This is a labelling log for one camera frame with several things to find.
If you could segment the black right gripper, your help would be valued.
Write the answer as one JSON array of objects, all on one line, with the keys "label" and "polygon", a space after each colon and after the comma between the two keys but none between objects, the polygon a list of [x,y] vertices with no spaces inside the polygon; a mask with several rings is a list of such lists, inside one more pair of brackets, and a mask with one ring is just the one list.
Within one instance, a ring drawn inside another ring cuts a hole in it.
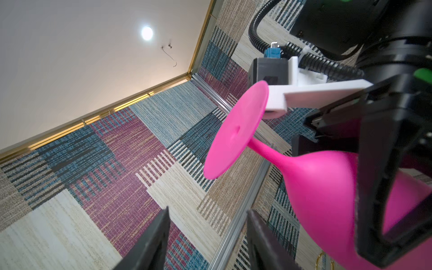
[{"label": "black right gripper", "polygon": [[431,196],[383,230],[399,167],[432,173],[430,72],[393,76],[312,111],[303,124],[315,138],[294,136],[294,156],[324,150],[359,153],[355,244],[360,256],[385,268],[431,237]]}]

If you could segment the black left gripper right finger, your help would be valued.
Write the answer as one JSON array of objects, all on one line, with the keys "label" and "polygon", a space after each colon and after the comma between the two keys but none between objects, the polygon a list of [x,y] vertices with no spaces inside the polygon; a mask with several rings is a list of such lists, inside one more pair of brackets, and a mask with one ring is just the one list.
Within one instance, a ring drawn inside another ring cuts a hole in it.
[{"label": "black left gripper right finger", "polygon": [[300,270],[301,267],[278,242],[261,216],[253,209],[247,211],[246,238],[252,270]]}]

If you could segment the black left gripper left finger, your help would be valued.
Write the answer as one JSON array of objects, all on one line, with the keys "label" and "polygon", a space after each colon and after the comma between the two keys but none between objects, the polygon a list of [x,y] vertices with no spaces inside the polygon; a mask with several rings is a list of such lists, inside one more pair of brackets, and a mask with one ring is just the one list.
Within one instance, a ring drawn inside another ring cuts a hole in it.
[{"label": "black left gripper left finger", "polygon": [[169,208],[166,207],[158,213],[135,246],[114,268],[116,270],[162,270],[170,226]]}]

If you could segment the magenta wine glass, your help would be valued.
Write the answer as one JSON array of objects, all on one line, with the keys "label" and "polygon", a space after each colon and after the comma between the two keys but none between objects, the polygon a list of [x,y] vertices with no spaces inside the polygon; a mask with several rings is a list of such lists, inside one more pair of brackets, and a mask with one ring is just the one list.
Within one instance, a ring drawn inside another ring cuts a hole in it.
[{"label": "magenta wine glass", "polygon": [[372,270],[354,247],[358,156],[318,151],[285,156],[254,138],[269,98],[267,82],[252,85],[219,129],[204,164],[204,176],[224,174],[250,148],[282,173],[295,215],[307,234],[332,259],[348,270]]}]

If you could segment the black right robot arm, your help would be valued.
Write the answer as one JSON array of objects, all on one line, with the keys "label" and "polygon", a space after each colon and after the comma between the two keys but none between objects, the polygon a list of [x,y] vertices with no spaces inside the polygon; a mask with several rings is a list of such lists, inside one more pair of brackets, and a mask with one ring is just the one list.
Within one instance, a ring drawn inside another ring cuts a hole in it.
[{"label": "black right robot arm", "polygon": [[323,53],[301,67],[371,83],[307,115],[315,141],[294,140],[358,155],[348,241],[318,245],[348,270],[431,269],[432,189],[402,170],[432,174],[432,3],[307,1],[291,33]]}]

